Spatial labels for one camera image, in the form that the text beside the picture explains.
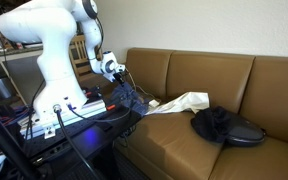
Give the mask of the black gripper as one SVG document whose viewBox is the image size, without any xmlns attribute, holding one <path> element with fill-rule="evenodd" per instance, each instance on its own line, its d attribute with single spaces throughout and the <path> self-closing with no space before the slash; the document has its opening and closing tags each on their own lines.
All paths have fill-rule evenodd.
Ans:
<svg viewBox="0 0 288 180">
<path fill-rule="evenodd" d="M 124 84 L 125 80 L 124 80 L 124 76 L 122 73 L 114 73 L 113 77 L 115 78 L 115 80 L 119 83 L 119 84 Z"/>
</svg>

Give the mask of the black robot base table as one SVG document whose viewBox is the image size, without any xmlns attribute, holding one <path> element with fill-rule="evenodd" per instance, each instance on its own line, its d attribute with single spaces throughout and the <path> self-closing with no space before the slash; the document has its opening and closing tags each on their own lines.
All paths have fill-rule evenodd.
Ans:
<svg viewBox="0 0 288 180">
<path fill-rule="evenodd" d="M 126 108 L 118 107 L 106 113 L 65 126 L 68 137 L 85 157 L 96 156 L 127 129 L 141 120 L 141 115 Z M 62 155 L 73 153 L 69 141 L 61 128 L 54 137 L 45 139 L 43 135 L 27 139 L 24 152 L 34 165 L 42 165 Z"/>
</svg>

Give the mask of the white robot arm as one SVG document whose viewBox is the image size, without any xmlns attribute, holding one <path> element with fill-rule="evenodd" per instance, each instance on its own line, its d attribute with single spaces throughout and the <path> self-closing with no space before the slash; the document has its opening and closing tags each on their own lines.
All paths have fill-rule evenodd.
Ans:
<svg viewBox="0 0 288 180">
<path fill-rule="evenodd" d="M 35 116 L 41 123 L 56 119 L 56 105 L 68 112 L 71 108 L 81 109 L 87 101 L 69 58 L 69 46 L 78 25 L 82 26 L 91 70 L 114 81 L 114 75 L 123 72 L 125 66 L 117 62 L 111 51 L 105 52 L 102 60 L 96 57 L 95 48 L 103 36 L 94 0 L 30 0 L 0 15 L 0 32 L 7 39 L 43 45 L 37 64 L 46 86 L 34 102 Z"/>
</svg>

